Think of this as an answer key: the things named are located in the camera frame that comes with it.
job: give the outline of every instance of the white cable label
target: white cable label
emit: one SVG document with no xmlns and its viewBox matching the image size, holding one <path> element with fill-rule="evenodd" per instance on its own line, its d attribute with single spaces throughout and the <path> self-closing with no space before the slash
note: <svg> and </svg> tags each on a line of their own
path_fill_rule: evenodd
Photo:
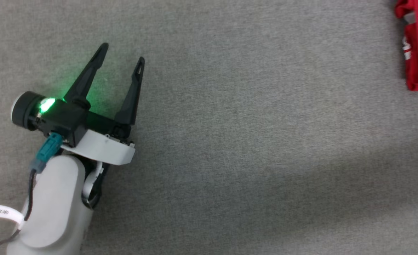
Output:
<svg viewBox="0 0 418 255">
<path fill-rule="evenodd" d="M 0 218 L 15 221 L 20 225 L 23 223 L 23 214 L 21 212 L 4 205 L 0 205 Z"/>
</svg>

